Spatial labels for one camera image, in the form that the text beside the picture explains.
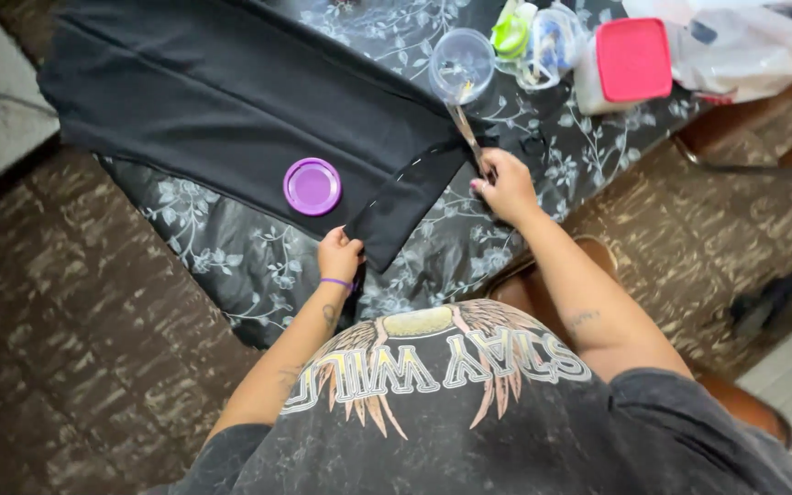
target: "floral tablecloth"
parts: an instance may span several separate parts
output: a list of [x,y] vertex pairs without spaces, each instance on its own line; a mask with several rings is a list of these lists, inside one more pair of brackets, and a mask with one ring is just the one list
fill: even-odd
[[[589,29],[625,16],[618,1],[566,4]],[[501,8],[488,0],[278,0],[272,6],[424,87],[438,38],[453,28],[487,33]],[[701,109],[676,88],[669,99],[588,118],[579,114],[569,84],[528,94],[497,73],[469,110],[495,124],[500,146],[528,164],[539,204],[560,221]],[[544,138],[536,150],[525,140],[534,136]],[[99,160],[223,310],[237,336],[256,346],[273,343],[316,288],[317,242],[191,181],[143,165]],[[390,269],[368,274],[357,318],[451,300],[479,287],[523,247],[469,192],[473,176],[466,164]]]

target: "purple wristband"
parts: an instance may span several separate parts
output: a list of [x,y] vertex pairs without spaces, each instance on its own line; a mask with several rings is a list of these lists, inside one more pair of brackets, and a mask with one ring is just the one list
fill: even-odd
[[342,286],[347,287],[348,290],[351,292],[353,291],[354,284],[349,284],[348,282],[344,282],[343,280],[338,280],[337,278],[321,278],[320,282],[332,282],[333,284],[340,284]]

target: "hand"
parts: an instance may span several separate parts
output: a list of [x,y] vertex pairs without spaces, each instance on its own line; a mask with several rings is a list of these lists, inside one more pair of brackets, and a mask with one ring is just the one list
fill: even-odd
[[334,278],[348,284],[357,275],[357,267],[365,263],[361,256],[363,242],[350,241],[344,233],[344,227],[336,227],[325,235],[317,248],[317,263],[321,278]]
[[481,152],[481,160],[485,171],[493,169],[496,173],[496,183],[473,179],[470,185],[494,213],[515,228],[521,228],[525,220],[541,212],[527,165],[499,148],[485,148]]

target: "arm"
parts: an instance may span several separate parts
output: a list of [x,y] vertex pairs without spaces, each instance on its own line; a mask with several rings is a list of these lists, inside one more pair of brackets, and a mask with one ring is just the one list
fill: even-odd
[[528,242],[579,357],[608,382],[638,367],[670,370],[691,379],[687,365],[654,321],[537,206],[527,167],[502,150],[486,149],[483,158],[496,169],[496,185],[476,180],[473,187]]
[[[362,242],[347,241],[341,227],[330,231],[319,243],[321,277],[349,283],[364,261],[359,255],[362,249]],[[304,365],[332,338],[347,296],[347,287],[320,283],[289,327],[237,385],[207,441],[235,424],[274,424]]]

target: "scissors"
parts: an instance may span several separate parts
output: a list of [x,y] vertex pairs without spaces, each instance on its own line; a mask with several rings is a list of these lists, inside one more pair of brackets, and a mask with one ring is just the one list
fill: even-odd
[[[466,94],[472,87],[472,81],[467,81],[467,84],[464,85],[456,100],[461,101],[463,99],[463,95]],[[484,177],[486,181],[493,184],[497,178],[497,172],[493,168],[486,172],[481,158],[481,146],[479,146],[479,142],[475,139],[473,129],[469,125],[466,114],[463,113],[463,107],[460,107],[458,103],[446,103],[445,106],[448,108],[448,113],[451,114],[451,118],[454,119],[457,130],[460,131],[460,134],[463,135],[463,138],[469,144],[469,148],[473,151],[473,156],[475,157],[475,168],[478,170],[478,175]]]

